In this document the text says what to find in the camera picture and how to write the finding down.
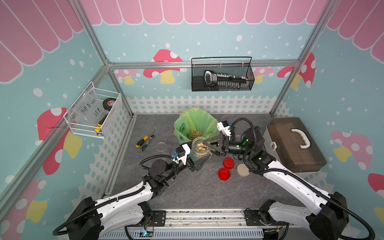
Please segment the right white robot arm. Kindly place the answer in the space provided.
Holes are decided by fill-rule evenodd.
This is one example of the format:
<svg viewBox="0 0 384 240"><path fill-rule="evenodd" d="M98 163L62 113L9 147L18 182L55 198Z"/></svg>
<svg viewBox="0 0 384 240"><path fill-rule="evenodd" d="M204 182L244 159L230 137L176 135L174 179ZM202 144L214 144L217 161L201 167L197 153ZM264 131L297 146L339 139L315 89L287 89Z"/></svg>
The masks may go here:
<svg viewBox="0 0 384 240"><path fill-rule="evenodd" d="M366 239L375 239L373 228L347 208L343 195L315 187L270 155L264 146L265 139L249 119L239 118L232 124L219 122L217 128L218 136L203 141L215 155L241 156L249 172L273 181L304 204L296 207L268 200L260 207L263 224L286 222L310 230L320 240L347 240L349 237L343 231L350 218L354 218L367 229Z"/></svg>

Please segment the peanut jar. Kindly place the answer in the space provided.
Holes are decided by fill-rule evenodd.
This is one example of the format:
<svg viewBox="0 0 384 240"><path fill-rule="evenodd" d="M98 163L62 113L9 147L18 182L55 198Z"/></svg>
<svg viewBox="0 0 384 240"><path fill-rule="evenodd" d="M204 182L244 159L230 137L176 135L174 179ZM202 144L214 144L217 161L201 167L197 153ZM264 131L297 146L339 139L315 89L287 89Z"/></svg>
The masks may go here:
<svg viewBox="0 0 384 240"><path fill-rule="evenodd" d="M167 144L165 142L159 142L156 145L156 150L163 156L167 149Z"/></svg>

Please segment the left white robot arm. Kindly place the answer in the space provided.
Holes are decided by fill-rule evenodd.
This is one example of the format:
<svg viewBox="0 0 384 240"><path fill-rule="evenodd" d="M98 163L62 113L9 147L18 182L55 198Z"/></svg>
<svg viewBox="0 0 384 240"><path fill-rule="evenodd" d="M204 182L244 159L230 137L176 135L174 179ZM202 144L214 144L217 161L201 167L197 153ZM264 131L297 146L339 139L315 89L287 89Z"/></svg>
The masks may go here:
<svg viewBox="0 0 384 240"><path fill-rule="evenodd" d="M148 201L160 196L181 171L199 171L210 157L209 150L198 156L191 143L177 147L172 155L147 157L139 163L147 174L137 185L105 199L82 200L70 217L53 230L53 235L97 240L120 227L146 227L154 218Z"/></svg>

